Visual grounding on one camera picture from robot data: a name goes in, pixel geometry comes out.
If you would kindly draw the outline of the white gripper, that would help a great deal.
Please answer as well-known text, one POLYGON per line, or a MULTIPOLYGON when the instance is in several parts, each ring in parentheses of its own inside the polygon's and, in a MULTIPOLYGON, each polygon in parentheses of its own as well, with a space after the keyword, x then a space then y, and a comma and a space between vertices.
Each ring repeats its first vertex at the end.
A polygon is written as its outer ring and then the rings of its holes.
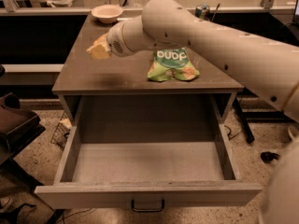
POLYGON ((136 53, 136 39, 135 21, 121 21, 110 28, 107 34, 99 36, 87 49, 87 52, 96 60, 110 58, 112 52, 119 57, 130 56, 136 53))

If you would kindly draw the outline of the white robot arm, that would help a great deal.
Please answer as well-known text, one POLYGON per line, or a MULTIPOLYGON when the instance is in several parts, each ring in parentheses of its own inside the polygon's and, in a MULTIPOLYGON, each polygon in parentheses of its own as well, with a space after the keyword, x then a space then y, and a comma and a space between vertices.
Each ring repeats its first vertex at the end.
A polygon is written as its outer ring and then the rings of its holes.
MULTIPOLYGON (((299 121, 299 48, 193 16, 174 0, 150 0, 142 13, 114 25, 88 52, 94 59, 141 50, 187 47, 299 121)), ((299 223, 299 142, 293 140, 269 179, 260 224, 299 223)))

